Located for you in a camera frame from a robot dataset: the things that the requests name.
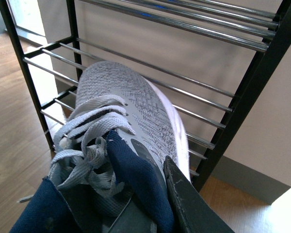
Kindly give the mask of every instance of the black plastic piece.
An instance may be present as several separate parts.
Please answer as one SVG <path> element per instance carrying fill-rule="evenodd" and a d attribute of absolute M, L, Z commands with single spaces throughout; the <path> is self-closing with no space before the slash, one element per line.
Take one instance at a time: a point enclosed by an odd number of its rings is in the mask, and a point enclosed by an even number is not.
<path fill-rule="evenodd" d="M 167 156 L 164 173 L 168 197 L 182 233 L 233 233 Z"/>

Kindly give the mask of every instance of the shoelace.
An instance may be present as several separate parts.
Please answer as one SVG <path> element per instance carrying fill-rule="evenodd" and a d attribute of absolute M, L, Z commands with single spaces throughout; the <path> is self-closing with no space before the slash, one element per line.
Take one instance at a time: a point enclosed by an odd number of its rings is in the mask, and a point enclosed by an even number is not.
<path fill-rule="evenodd" d="M 57 186 L 59 190 L 69 189 L 77 184 L 89 184 L 104 198 L 123 190 L 124 183 L 116 183 L 106 152 L 107 142 L 102 137 L 111 129 L 119 128 L 135 134 L 124 117 L 127 113 L 122 106 L 126 106 L 125 100 L 117 95 L 90 99 L 79 105 L 68 122 L 56 133 L 54 144 L 57 154 L 51 162 L 49 176 L 60 169 L 64 182 Z M 65 134 L 67 139 L 63 147 Z M 96 139 L 95 144 L 88 146 L 93 139 Z M 81 150 L 74 150 L 74 146 L 80 143 Z"/>

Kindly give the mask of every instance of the baseboard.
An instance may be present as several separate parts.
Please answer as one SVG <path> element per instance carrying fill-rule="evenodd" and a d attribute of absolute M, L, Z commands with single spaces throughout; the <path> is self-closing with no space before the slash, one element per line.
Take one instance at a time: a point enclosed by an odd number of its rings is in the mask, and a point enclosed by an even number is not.
<path fill-rule="evenodd" d="M 267 204 L 272 204 L 291 188 L 280 181 L 225 156 L 219 161 L 212 176 L 231 184 Z"/>

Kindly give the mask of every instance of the metal bar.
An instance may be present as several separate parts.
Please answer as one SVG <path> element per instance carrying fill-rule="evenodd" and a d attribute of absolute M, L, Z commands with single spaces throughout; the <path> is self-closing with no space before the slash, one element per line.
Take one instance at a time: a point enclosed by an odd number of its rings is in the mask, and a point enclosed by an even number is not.
<path fill-rule="evenodd" d="M 54 99 L 54 101 L 55 101 L 56 103 L 60 104 L 61 106 L 65 107 L 66 109 L 69 109 L 69 110 L 71 110 L 71 111 L 74 111 L 74 108 L 70 107 L 68 104 L 65 104 L 65 103 L 61 102 L 60 100 L 58 100 L 58 99 Z"/>
<path fill-rule="evenodd" d="M 266 29 L 261 29 L 257 27 L 247 26 L 244 24 L 238 24 L 233 22 L 224 21 L 217 18 L 212 18 L 206 15 L 197 14 L 193 11 L 184 11 L 180 8 L 170 7 L 168 5 L 159 5 L 154 2 L 150 2 L 147 0 L 122 0 L 124 2 L 129 2 L 138 6 L 147 7 L 154 10 L 159 10 L 162 12 L 174 14 L 177 16 L 187 17 L 190 19 L 199 20 L 201 22 L 211 23 L 214 25 L 219 25 L 225 28 L 233 29 L 236 31 L 240 31 L 243 33 L 248 33 L 251 35 L 262 36 L 263 38 L 272 39 L 275 35 L 275 32 L 269 31 Z"/>
<path fill-rule="evenodd" d="M 207 158 L 206 158 L 204 155 L 202 155 L 202 154 L 200 154 L 200 153 L 197 153 L 197 152 L 194 151 L 194 150 L 189 149 L 189 153 L 190 153 L 190 154 L 193 154 L 194 156 L 196 156 L 196 157 L 198 157 L 198 158 L 200 158 L 200 159 L 202 159 L 202 160 L 207 160 Z"/>
<path fill-rule="evenodd" d="M 74 66 L 74 67 L 77 67 L 79 69 L 82 69 L 82 70 L 85 70 L 86 69 L 85 66 L 82 66 L 82 65 L 80 65 L 79 63 L 76 63 L 76 62 L 72 62 L 72 61 L 70 61 L 70 60 L 68 60 L 68 59 L 66 59 L 66 58 L 64 58 L 62 56 L 59 56 L 59 55 L 57 55 L 57 54 L 55 54 L 53 52 L 50 52 L 48 50 L 42 49 L 42 52 L 45 53 L 45 54 L 47 54 L 47 55 L 49 55 L 49 56 L 51 56 L 51 57 L 54 57 L 54 58 L 56 58 L 58 60 L 61 60 L 62 62 L 65 62 L 65 63 L 67 63 L 69 65 Z"/>
<path fill-rule="evenodd" d="M 245 13 L 249 13 L 252 15 L 267 17 L 267 18 L 271 18 L 271 19 L 273 19 L 276 16 L 276 14 L 272 13 L 272 12 L 261 11 L 261 10 L 257 10 L 257 9 L 253 9 L 253 8 L 246 8 L 246 7 L 239 6 L 239 5 L 232 5 L 232 4 L 228 4 L 225 2 L 221 2 L 221 1 L 213 1 L 213 0 L 193 0 L 193 1 L 206 3 L 206 4 L 214 5 L 214 6 L 219 6 L 219 7 L 224 7 L 224 8 L 230 9 L 230 10 L 245 12 Z"/>
<path fill-rule="evenodd" d="M 291 4 L 287 9 L 282 7 L 286 3 L 287 1 L 283 1 L 279 8 L 282 12 L 279 11 L 278 15 L 286 13 L 280 23 L 276 36 L 270 43 L 269 49 L 265 54 L 257 53 L 255 55 L 236 92 L 236 96 L 239 97 L 234 98 L 230 104 L 230 107 L 234 108 L 234 112 L 232 114 L 225 114 L 221 121 L 221 123 L 226 124 L 226 129 L 224 131 L 216 131 L 212 139 L 212 143 L 216 143 L 215 148 L 213 150 L 206 150 L 205 157 L 209 159 L 201 161 L 196 170 L 201 174 L 198 179 L 193 179 L 193 185 L 197 191 L 201 190 L 221 156 L 228 148 L 291 44 Z"/>
<path fill-rule="evenodd" d="M 199 176 L 199 174 L 196 171 L 193 171 L 192 169 L 190 169 L 190 174 L 193 176 Z"/>
<path fill-rule="evenodd" d="M 221 123 L 219 123 L 219 122 L 217 122 L 217 121 L 215 121 L 215 120 L 212 120 L 212 119 L 209 119 L 209 118 L 207 118 L 207 117 L 204 117 L 204 116 L 198 115 L 198 114 L 196 114 L 196 113 L 190 112 L 189 110 L 184 109 L 184 108 L 181 108 L 181 107 L 179 107 L 179 106 L 177 106 L 177 105 L 174 105 L 174 104 L 173 104 L 173 106 L 174 106 L 174 107 L 175 107 L 179 112 L 182 112 L 182 113 L 184 113 L 184 114 L 186 114 L 186 115 L 188 115 L 188 116 L 194 117 L 195 119 L 198 119 L 198 120 L 200 120 L 200 121 L 203 121 L 203 122 L 205 122 L 205 123 L 207 123 L 207 124 L 210 124 L 210 125 L 212 125 L 212 126 L 214 126 L 214 127 L 217 127 L 218 129 L 221 129 L 221 130 L 225 129 L 225 125 L 224 125 L 224 124 L 221 124 Z"/>
<path fill-rule="evenodd" d="M 226 33 L 222 33 L 219 31 L 215 31 L 212 29 L 208 28 L 203 28 L 191 23 L 187 23 L 185 21 L 177 20 L 177 19 L 172 19 L 172 18 L 167 18 L 163 17 L 160 15 L 152 14 L 146 11 L 141 11 L 133 8 L 129 8 L 126 6 L 118 5 L 115 3 L 111 2 L 105 2 L 103 0 L 80 0 L 83 2 L 91 3 L 93 5 L 97 5 L 106 9 L 110 9 L 113 11 L 117 12 L 122 12 L 126 15 L 131 15 L 139 18 L 143 18 L 149 21 L 157 22 L 160 24 L 164 24 L 170 27 L 178 28 L 181 30 L 185 30 L 188 32 L 204 35 L 210 38 L 222 40 L 225 42 L 228 42 L 230 44 L 238 45 L 244 48 L 248 48 L 251 50 L 256 50 L 256 51 L 261 51 L 265 52 L 268 48 L 268 44 L 256 40 L 251 40 L 248 38 L 242 38 L 239 36 L 234 36 L 234 35 L 229 35 Z"/>
<path fill-rule="evenodd" d="M 54 75 L 56 79 L 58 79 L 58 80 L 60 80 L 60 81 L 62 81 L 64 83 L 71 84 L 71 85 L 74 85 L 74 86 L 77 86 L 79 84 L 77 81 L 75 81 L 75 80 L 73 80 L 73 79 L 71 79 L 71 78 L 69 78 L 69 77 L 67 77 L 67 76 L 55 71 L 55 70 L 50 70 L 50 69 L 47 69 L 47 68 L 45 68 L 43 66 L 38 65 L 37 63 L 34 63 L 33 61 L 29 60 L 27 57 L 25 57 L 23 59 L 23 61 L 26 62 L 27 64 L 35 66 L 35 67 L 37 67 L 37 68 L 39 68 L 41 70 L 44 70 L 44 71 Z"/>
<path fill-rule="evenodd" d="M 208 149 L 211 149 L 213 150 L 214 149 L 214 144 L 211 143 L 210 141 L 207 141 L 203 138 L 200 138 L 200 137 L 197 137 L 191 133 L 186 133 L 186 136 L 188 137 L 188 139 L 191 141 L 191 142 L 195 142 L 203 147 L 206 147 Z"/>
<path fill-rule="evenodd" d="M 70 93 L 71 95 L 73 95 L 73 96 L 77 96 L 77 94 L 74 93 L 74 92 L 72 92 L 72 91 L 69 91 L 69 93 Z"/>
<path fill-rule="evenodd" d="M 185 77 L 185 76 L 183 76 L 183 75 L 180 75 L 180 74 L 174 73 L 174 72 L 169 71 L 169 70 L 167 70 L 167 69 L 160 68 L 160 67 L 158 67 L 158 66 L 155 66 L 155 65 L 152 65 L 152 64 L 150 64 L 150 63 L 147 63 L 147 62 L 141 61 L 141 60 L 139 60 L 139 59 L 136 59 L 136 58 L 133 58 L 133 57 L 130 57 L 130 56 L 124 55 L 124 54 L 122 54 L 122 53 L 119 53 L 119 52 L 116 52 L 116 51 L 113 51 L 113 50 L 107 49 L 107 48 L 105 48 L 105 47 L 103 47 L 103 46 L 99 46 L 99 45 L 94 44 L 94 43 L 91 43 L 91 42 L 89 42 L 89 41 L 86 41 L 86 40 L 83 40 L 83 39 L 80 39 L 80 38 L 78 38 L 77 40 L 80 41 L 80 42 L 82 42 L 82 43 L 85 43 L 85 44 L 87 44 L 87 45 L 90 45 L 90 46 L 93 46 L 93 47 L 95 47 L 95 48 L 98 48 L 98 49 L 100 49 L 100 50 L 103 50 L 103 51 L 106 51 L 106 52 L 112 53 L 112 54 L 114 54 L 114 55 L 117 55 L 117 56 L 123 57 L 123 58 L 128 59 L 128 60 L 131 60 L 131 61 L 133 61 L 133 62 L 137 62 L 137 63 L 142 64 L 142 65 L 144 65 L 144 66 L 147 66 L 147 67 L 150 67 L 150 68 L 152 68 L 152 69 L 158 70 L 158 71 L 163 72 L 163 73 L 165 73 L 165 74 L 169 74 L 169 75 L 175 76 L 176 78 L 180 78 L 180 79 L 182 79 L 182 80 L 185 80 L 185 81 L 188 81 L 188 82 L 194 83 L 194 84 L 196 84 L 196 85 L 198 85 L 198 86 L 201 86 L 201 87 L 204 87 L 204 88 L 206 88 L 206 89 L 209 89 L 209 90 L 215 91 L 215 92 L 220 93 L 220 94 L 222 94 L 222 95 L 229 96 L 229 97 L 234 97 L 234 94 L 233 94 L 233 93 L 230 93 L 230 92 L 225 91 L 225 90 L 222 90 L 222 89 L 220 89 L 220 88 L 217 88 L 217 87 L 211 86 L 211 85 L 209 85 L 209 84 L 206 84 L 206 83 L 203 83 L 203 82 L 200 82 L 200 81 L 194 80 L 194 79 L 190 79 L 190 78 Z"/>
<path fill-rule="evenodd" d="M 214 9 L 214 8 L 210 8 L 210 7 L 206 7 L 206 6 L 200 6 L 200 5 L 196 5 L 195 3 L 191 3 L 191 2 L 186 2 L 186 1 L 181 1 L 181 0 L 172 0 L 172 1 L 156 0 L 156 1 L 165 2 L 165 3 L 171 4 L 171 5 L 186 7 L 189 9 L 193 9 L 196 11 L 201 11 L 201 12 L 205 12 L 205 13 L 209 13 L 209 14 L 214 14 L 214 15 L 221 16 L 221 17 L 227 17 L 227 18 L 239 20 L 242 22 L 259 25 L 259 26 L 266 27 L 269 29 L 276 29 L 278 26 L 278 23 L 276 23 L 276 22 L 266 21 L 263 19 L 255 18 L 255 17 L 239 15 L 236 13 L 218 10 L 218 9 Z"/>
<path fill-rule="evenodd" d="M 76 49 L 80 49 L 80 44 L 76 40 L 76 38 L 79 37 L 79 32 L 78 32 L 78 23 L 77 23 L 76 7 L 75 7 L 75 4 L 74 4 L 74 0 L 66 0 L 66 3 L 67 3 L 67 10 L 68 10 L 68 17 L 69 17 L 69 25 L 70 25 L 71 36 L 74 37 L 72 45 Z M 74 53 L 74 61 L 77 64 L 82 64 L 81 55 L 77 54 L 77 53 Z M 78 76 L 78 80 L 79 80 L 83 71 L 79 67 L 77 67 L 76 70 L 77 70 L 77 76 Z"/>
<path fill-rule="evenodd" d="M 61 125 L 64 125 L 64 124 L 65 124 L 64 122 L 62 122 L 62 121 L 60 121 L 60 120 L 58 120 L 58 119 L 52 117 L 50 114 L 48 114 L 48 113 L 47 113 L 46 111 L 44 111 L 44 110 L 41 110 L 41 113 L 42 113 L 43 115 L 47 116 L 48 118 L 50 118 L 50 119 L 56 121 L 57 123 L 59 123 L 59 124 L 61 124 Z"/>
<path fill-rule="evenodd" d="M 13 19 L 12 19 L 11 13 L 10 13 L 10 9 L 9 9 L 9 6 L 8 6 L 6 0 L 0 0 L 0 12 L 2 14 L 2 18 L 4 20 L 8 34 L 10 36 L 13 48 L 15 50 L 15 53 L 16 53 L 16 56 L 17 56 L 17 59 L 18 59 L 19 65 L 20 65 L 20 68 L 24 74 L 24 78 L 25 78 L 30 96 L 32 98 L 35 110 L 36 110 L 38 117 L 39 117 L 39 120 L 41 122 L 42 129 L 44 132 L 46 132 L 49 130 L 49 127 L 47 125 L 47 122 L 46 122 L 44 116 L 40 113 L 40 110 L 41 110 L 40 100 L 39 100 L 37 92 L 35 90 L 34 83 L 32 81 L 32 77 L 31 77 L 31 74 L 29 71 L 29 67 L 28 67 L 27 63 L 23 62 L 23 58 L 25 57 L 25 54 L 24 54 L 24 51 L 22 49 L 21 43 L 19 41 L 16 29 L 15 29 L 15 25 L 13 23 Z M 48 141 L 49 148 L 51 150 L 53 150 L 52 149 L 53 140 L 52 140 L 49 132 L 46 133 L 46 139 Z"/>
<path fill-rule="evenodd" d="M 175 87 L 175 86 L 169 85 L 169 84 L 167 84 L 167 83 L 163 83 L 163 82 L 161 82 L 161 81 L 155 80 L 155 79 L 150 78 L 150 77 L 148 77 L 148 76 L 143 75 L 143 77 L 146 78 L 146 79 L 148 79 L 148 80 L 151 81 L 152 83 L 155 83 L 155 84 L 157 84 L 157 85 L 163 86 L 163 87 L 168 88 L 168 89 L 170 89 L 170 90 L 176 91 L 176 92 L 178 92 L 178 93 L 180 93 L 180 94 L 183 94 L 183 95 L 185 95 L 185 96 L 188 96 L 188 97 L 190 97 L 190 98 L 192 98 L 192 99 L 194 99 L 194 100 L 197 100 L 197 101 L 199 101 L 199 102 L 205 103 L 205 104 L 207 104 L 207 105 L 210 105 L 210 106 L 212 106 L 212 107 L 218 108 L 218 109 L 223 110 L 223 111 L 226 111 L 226 112 L 232 112 L 232 109 L 231 109 L 231 108 L 228 108 L 228 107 L 226 107 L 226 106 L 224 106 L 224 105 L 221 105 L 221 104 L 219 104 L 219 103 L 215 103 L 215 102 L 213 102 L 213 101 L 211 101 L 211 100 L 207 100 L 207 99 L 205 99 L 205 98 L 202 98 L 202 97 L 197 96 L 197 95 L 194 95 L 194 94 L 192 94 L 192 93 L 190 93 L 190 92 L 187 92 L 187 91 L 181 90 L 181 89 L 179 89 L 179 88 L 177 88 L 177 87 Z"/>
<path fill-rule="evenodd" d="M 57 48 L 60 47 L 59 43 L 69 44 L 73 40 L 74 40 L 74 38 L 69 36 L 69 37 L 67 37 L 65 39 L 62 39 L 62 40 L 56 41 L 54 43 L 50 43 L 50 44 L 38 47 L 33 51 L 27 52 L 27 53 L 25 53 L 25 57 L 33 58 L 35 56 L 38 56 L 38 55 L 42 54 L 43 53 L 42 49 L 46 49 L 46 50 L 52 51 L 52 50 L 57 49 Z"/>
<path fill-rule="evenodd" d="M 69 95 L 70 94 L 70 91 L 75 91 L 76 89 L 77 89 L 76 86 L 70 87 L 66 91 L 63 91 L 63 92 L 59 93 L 58 96 L 56 96 L 55 98 L 53 98 L 51 101 L 42 104 L 42 107 L 41 108 L 42 109 L 46 109 L 46 108 L 50 107 L 51 105 L 53 105 L 55 103 L 55 99 L 61 100 L 62 98 L 64 98 L 67 95 Z"/>
<path fill-rule="evenodd" d="M 90 58 L 92 58 L 92 59 L 94 59 L 94 60 L 103 61 L 103 59 L 101 59 L 100 57 L 94 56 L 94 55 L 92 55 L 92 54 L 90 54 L 90 53 L 88 53 L 88 52 L 84 52 L 84 51 L 82 51 L 82 50 L 76 49 L 76 48 L 74 48 L 74 47 L 71 47 L 71 46 L 69 46 L 69 45 L 65 45 L 65 44 L 62 44 L 62 43 L 60 43 L 60 45 L 61 45 L 62 47 L 65 47 L 65 48 L 69 49 L 69 50 L 72 50 L 72 51 L 74 51 L 74 52 L 76 52 L 76 53 L 78 53 L 78 54 L 82 54 L 82 55 L 85 55 L 85 56 L 87 56 L 87 57 L 90 57 Z"/>

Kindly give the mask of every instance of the knit fabric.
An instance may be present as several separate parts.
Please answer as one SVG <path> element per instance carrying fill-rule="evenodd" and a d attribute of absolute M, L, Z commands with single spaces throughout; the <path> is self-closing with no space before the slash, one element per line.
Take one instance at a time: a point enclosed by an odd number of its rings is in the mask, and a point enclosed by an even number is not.
<path fill-rule="evenodd" d="M 129 183 L 160 231 L 171 233 L 174 226 L 173 212 L 153 166 L 137 156 L 114 130 L 107 137 L 107 152 L 116 181 Z"/>
<path fill-rule="evenodd" d="M 81 233 L 66 201 L 48 177 L 44 178 L 32 200 L 10 233 Z"/>
<path fill-rule="evenodd" d="M 168 113 L 153 88 L 137 72 L 110 61 L 89 66 L 80 78 L 76 106 L 89 99 L 112 94 L 113 90 L 121 91 L 141 113 L 142 118 L 136 118 L 136 121 L 148 135 L 150 150 L 161 165 L 167 155 L 179 165 L 177 145 Z M 185 157 L 188 170 L 188 153 L 181 156 Z"/>

